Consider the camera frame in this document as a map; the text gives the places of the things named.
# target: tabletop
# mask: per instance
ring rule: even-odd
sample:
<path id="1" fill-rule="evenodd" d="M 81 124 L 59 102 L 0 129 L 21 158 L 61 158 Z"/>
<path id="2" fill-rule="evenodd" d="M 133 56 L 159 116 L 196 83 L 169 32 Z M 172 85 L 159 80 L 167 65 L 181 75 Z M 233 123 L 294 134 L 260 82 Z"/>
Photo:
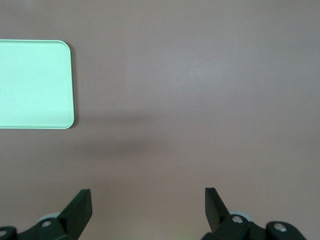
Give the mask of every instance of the tabletop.
<path id="1" fill-rule="evenodd" d="M 81 240 L 198 240 L 205 188 L 320 236 L 320 1 L 2 0 L 0 39 L 61 40 L 69 129 L 0 129 L 0 226 L 91 189 Z"/>

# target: black plastic part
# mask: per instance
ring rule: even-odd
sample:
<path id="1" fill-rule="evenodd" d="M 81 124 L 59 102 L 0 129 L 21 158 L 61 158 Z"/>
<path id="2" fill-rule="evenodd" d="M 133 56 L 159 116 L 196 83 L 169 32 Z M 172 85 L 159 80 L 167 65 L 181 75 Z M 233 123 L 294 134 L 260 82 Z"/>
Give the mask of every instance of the black plastic part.
<path id="1" fill-rule="evenodd" d="M 0 227 L 0 240 L 15 240 L 17 237 L 17 229 L 13 226 Z"/>
<path id="2" fill-rule="evenodd" d="M 273 221 L 266 225 L 266 229 L 248 222 L 242 216 L 242 222 L 233 221 L 225 204 L 215 188 L 205 189 L 205 215 L 211 232 L 202 240 L 306 240 L 304 236 L 289 223 Z M 286 231 L 279 231 L 275 224 L 282 224 Z"/>
<path id="3" fill-rule="evenodd" d="M 41 220 L 17 234 L 14 227 L 0 227 L 0 240 L 77 240 L 92 216 L 91 192 L 81 190 L 57 218 Z"/>
<path id="4" fill-rule="evenodd" d="M 275 224 L 282 224 L 286 231 L 279 231 Z M 274 240 L 306 240 L 305 237 L 289 223 L 283 221 L 271 221 L 266 225 L 267 234 Z"/>
<path id="5" fill-rule="evenodd" d="M 57 219 L 71 239 L 78 239 L 92 216 L 91 192 L 81 190 Z"/>
<path id="6" fill-rule="evenodd" d="M 219 240 L 246 240 L 249 236 L 249 222 L 247 219 L 241 216 L 237 216 L 242 219 L 241 223 L 234 222 L 233 217 L 236 215 L 227 216 L 220 227 L 213 232 L 213 236 Z"/>
<path id="7" fill-rule="evenodd" d="M 229 211 L 215 188 L 205 189 L 205 215 L 211 231 L 214 233 L 220 223 L 229 216 Z"/>

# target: rounded corner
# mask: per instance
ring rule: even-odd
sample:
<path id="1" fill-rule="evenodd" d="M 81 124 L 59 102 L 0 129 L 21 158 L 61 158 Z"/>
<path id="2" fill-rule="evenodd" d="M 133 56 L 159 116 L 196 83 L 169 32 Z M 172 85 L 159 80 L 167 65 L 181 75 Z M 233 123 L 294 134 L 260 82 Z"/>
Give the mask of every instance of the rounded corner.
<path id="1" fill-rule="evenodd" d="M 70 122 L 68 122 L 65 126 L 63 126 L 61 129 L 69 129 L 75 124 L 76 120 L 75 118 L 72 118 Z"/>
<path id="2" fill-rule="evenodd" d="M 71 54 L 71 48 L 68 45 L 68 43 L 66 43 L 65 41 L 62 41 L 62 40 L 55 40 L 55 41 L 60 43 L 60 44 L 63 44 L 68 49 L 68 52 Z"/>

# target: screw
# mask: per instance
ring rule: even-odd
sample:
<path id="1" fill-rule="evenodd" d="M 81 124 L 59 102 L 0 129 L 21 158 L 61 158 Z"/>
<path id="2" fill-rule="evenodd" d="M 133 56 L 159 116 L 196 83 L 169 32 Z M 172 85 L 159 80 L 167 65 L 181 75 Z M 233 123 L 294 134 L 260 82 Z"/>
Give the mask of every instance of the screw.
<path id="1" fill-rule="evenodd" d="M 45 228 L 45 227 L 48 227 L 49 225 L 51 225 L 51 221 L 44 221 L 42 224 L 41 224 L 41 227 Z"/>
<path id="2" fill-rule="evenodd" d="M 242 224 L 244 222 L 239 216 L 233 216 L 232 221 L 234 221 L 236 224 Z"/>
<path id="3" fill-rule="evenodd" d="M 281 223 L 274 224 L 274 228 L 277 229 L 280 232 L 286 232 L 287 229 L 285 226 L 283 226 Z"/>
<path id="4" fill-rule="evenodd" d="M 6 234 L 7 234 L 7 231 L 6 231 L 6 230 L 0 231 L 0 237 L 4 236 L 4 235 L 6 235 Z"/>

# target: light green plate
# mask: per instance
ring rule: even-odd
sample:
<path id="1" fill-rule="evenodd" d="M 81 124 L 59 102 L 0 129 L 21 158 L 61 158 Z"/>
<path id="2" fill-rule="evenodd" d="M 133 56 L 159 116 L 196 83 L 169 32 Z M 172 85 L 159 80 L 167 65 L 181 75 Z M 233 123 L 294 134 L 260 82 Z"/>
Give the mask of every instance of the light green plate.
<path id="1" fill-rule="evenodd" d="M 74 123 L 71 52 L 59 40 L 0 40 L 0 128 Z"/>

